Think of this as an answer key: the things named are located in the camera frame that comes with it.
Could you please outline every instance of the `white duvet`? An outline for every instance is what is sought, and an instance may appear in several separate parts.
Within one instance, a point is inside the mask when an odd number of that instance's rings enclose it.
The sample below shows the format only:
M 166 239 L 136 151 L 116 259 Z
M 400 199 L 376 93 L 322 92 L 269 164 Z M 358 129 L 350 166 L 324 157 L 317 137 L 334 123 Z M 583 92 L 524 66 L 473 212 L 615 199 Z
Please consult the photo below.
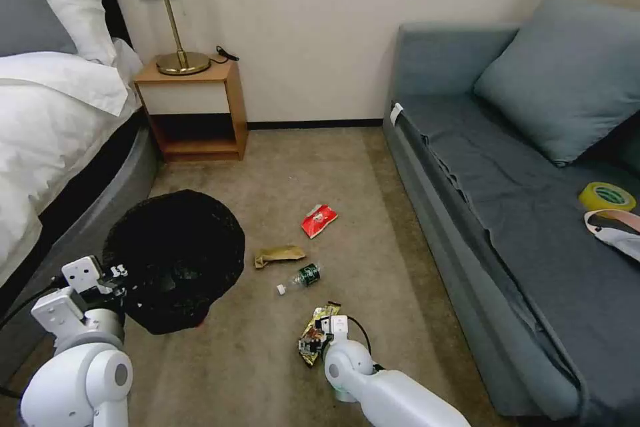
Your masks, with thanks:
M 0 286 L 38 240 L 38 215 L 136 108 L 126 67 L 64 53 L 0 58 Z

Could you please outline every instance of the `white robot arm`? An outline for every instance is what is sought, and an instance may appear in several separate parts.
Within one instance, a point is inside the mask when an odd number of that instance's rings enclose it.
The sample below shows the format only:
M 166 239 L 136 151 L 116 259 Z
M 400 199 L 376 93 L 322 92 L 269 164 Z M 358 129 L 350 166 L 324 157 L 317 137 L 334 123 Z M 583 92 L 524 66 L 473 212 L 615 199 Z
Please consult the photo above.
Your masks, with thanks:
M 347 316 L 331 316 L 322 329 L 333 336 L 325 375 L 343 402 L 360 402 L 375 427 L 470 427 L 454 407 L 397 370 L 375 371 L 369 351 L 347 339 Z
M 20 405 L 29 427 L 127 427 L 127 395 L 133 367 L 121 351 L 124 333 L 112 310 L 88 310 L 79 295 L 88 290 L 117 298 L 117 280 L 127 271 L 111 269 L 108 282 L 94 258 L 63 267 L 69 287 L 40 298 L 31 309 L 55 335 L 55 355 L 34 375 Z
M 53 357 L 31 379 L 20 411 L 31 427 L 127 427 L 129 357 L 111 344 L 83 344 Z

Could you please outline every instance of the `sofa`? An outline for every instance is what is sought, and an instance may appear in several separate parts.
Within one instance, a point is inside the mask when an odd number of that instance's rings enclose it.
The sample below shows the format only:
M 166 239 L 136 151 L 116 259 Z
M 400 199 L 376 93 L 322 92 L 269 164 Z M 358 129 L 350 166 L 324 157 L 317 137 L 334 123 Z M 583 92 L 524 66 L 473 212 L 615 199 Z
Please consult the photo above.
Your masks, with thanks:
M 385 137 L 496 411 L 640 425 L 640 270 L 577 201 L 590 181 L 640 198 L 640 174 L 609 138 L 560 168 L 474 93 L 518 30 L 402 25 Z

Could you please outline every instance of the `beige carpet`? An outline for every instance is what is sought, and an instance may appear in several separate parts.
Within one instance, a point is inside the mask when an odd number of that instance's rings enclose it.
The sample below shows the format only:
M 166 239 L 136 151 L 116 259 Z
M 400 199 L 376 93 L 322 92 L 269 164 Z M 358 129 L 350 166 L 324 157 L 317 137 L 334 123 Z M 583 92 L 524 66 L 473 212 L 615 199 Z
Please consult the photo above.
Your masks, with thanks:
M 310 370 L 298 357 L 298 335 L 327 300 L 366 327 L 376 361 L 472 426 L 515 425 L 489 403 L 381 129 L 254 131 L 244 161 L 165 166 L 152 195 L 184 188 L 234 212 L 247 236 L 245 271 L 199 328 L 152 336 L 128 321 L 132 426 L 369 425 L 357 406 L 334 400 L 321 364 Z M 309 240 L 300 221 L 316 203 L 340 217 Z M 326 274 L 279 297 L 275 286 L 307 260 L 256 271 L 252 255 L 288 243 Z

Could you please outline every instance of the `tape roll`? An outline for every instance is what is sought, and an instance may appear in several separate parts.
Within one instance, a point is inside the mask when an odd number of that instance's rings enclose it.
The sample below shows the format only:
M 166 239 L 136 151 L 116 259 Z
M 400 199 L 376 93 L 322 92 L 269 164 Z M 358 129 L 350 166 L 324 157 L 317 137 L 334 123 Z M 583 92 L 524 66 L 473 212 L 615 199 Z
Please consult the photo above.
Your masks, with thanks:
M 636 206 L 635 198 L 628 191 L 606 182 L 591 182 L 578 195 L 578 200 L 587 210 L 631 211 Z

